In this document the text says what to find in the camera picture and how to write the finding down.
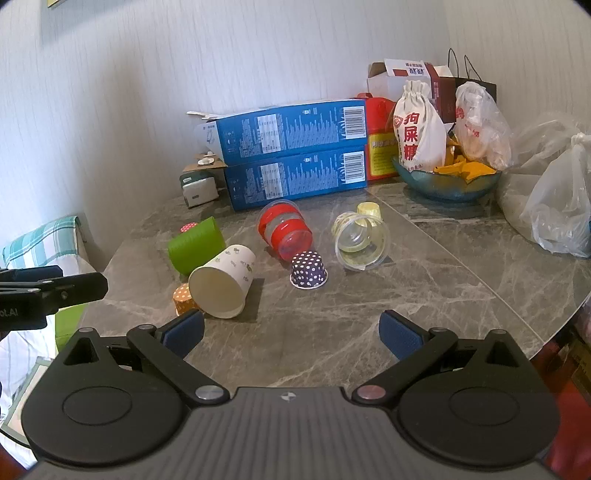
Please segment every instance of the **white paper cup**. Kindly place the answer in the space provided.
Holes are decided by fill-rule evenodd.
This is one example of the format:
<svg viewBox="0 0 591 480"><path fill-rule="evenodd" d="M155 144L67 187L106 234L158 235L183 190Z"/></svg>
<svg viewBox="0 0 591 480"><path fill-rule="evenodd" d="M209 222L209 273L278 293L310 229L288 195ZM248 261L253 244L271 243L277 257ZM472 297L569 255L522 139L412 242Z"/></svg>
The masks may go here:
<svg viewBox="0 0 591 480"><path fill-rule="evenodd" d="M251 287L256 256L244 245L230 245L189 277L189 292L199 307L208 314L230 319L246 303Z"/></svg>

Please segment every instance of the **purple polka dot paper cup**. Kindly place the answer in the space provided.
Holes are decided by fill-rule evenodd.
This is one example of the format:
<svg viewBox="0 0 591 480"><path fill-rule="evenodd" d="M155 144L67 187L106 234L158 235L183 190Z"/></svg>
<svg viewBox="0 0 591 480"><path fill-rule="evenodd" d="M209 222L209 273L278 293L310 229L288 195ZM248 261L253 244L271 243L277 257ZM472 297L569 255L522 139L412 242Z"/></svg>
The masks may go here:
<svg viewBox="0 0 591 480"><path fill-rule="evenodd" d="M290 282L295 288L314 290L324 285L328 278L329 274L318 252L308 250L291 260Z"/></svg>

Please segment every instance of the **plastic bag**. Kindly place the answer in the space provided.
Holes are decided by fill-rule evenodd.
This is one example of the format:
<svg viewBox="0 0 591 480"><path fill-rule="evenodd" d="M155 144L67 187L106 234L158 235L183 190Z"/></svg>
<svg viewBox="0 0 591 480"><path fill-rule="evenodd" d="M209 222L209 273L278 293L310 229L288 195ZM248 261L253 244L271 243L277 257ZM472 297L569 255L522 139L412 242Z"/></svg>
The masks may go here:
<svg viewBox="0 0 591 480"><path fill-rule="evenodd" d="M572 117L545 114L517 136L497 201L507 221L552 253L589 257L591 136Z"/></svg>
<svg viewBox="0 0 591 480"><path fill-rule="evenodd" d="M486 161L495 170L512 166L511 129L490 94L475 82L457 88L453 131L468 159Z"/></svg>

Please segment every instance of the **white wall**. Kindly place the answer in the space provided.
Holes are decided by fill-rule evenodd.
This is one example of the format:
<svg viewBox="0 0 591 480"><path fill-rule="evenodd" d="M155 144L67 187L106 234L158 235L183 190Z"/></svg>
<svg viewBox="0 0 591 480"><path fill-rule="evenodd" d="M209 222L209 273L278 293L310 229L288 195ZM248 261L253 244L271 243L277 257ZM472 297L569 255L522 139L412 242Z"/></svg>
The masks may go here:
<svg viewBox="0 0 591 480"><path fill-rule="evenodd" d="M574 0L444 0L461 72L467 54L498 86L512 127L546 111L591 119L591 17Z"/></svg>
<svg viewBox="0 0 591 480"><path fill-rule="evenodd" d="M0 9L0 245L71 213L104 267L178 194L189 109L365 88L383 57L441 63L440 0L10 0Z"/></svg>

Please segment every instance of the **green cup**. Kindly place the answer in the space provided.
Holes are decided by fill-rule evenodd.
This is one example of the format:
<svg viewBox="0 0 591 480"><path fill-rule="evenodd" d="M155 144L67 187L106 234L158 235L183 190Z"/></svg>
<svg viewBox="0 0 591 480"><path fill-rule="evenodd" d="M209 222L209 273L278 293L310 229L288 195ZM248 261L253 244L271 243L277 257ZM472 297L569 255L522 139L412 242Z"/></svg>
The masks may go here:
<svg viewBox="0 0 591 480"><path fill-rule="evenodd" d="M215 218L209 217L173 238L168 243L168 257L179 273L190 275L225 249L226 241Z"/></svg>

